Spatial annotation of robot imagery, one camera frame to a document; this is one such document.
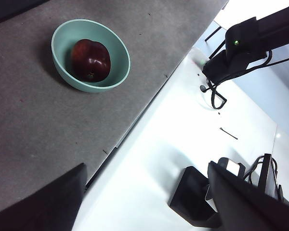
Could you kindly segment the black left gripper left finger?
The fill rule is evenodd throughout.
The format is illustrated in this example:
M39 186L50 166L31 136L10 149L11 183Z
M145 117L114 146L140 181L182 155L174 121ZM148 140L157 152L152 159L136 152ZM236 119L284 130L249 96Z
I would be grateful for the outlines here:
M81 163L0 212L0 231L70 231L82 203L87 167Z

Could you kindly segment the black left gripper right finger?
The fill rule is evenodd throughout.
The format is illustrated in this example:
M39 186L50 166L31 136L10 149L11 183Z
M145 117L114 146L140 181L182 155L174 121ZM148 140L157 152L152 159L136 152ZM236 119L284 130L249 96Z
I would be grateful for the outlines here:
M289 206L211 161L208 177L226 231L289 231Z

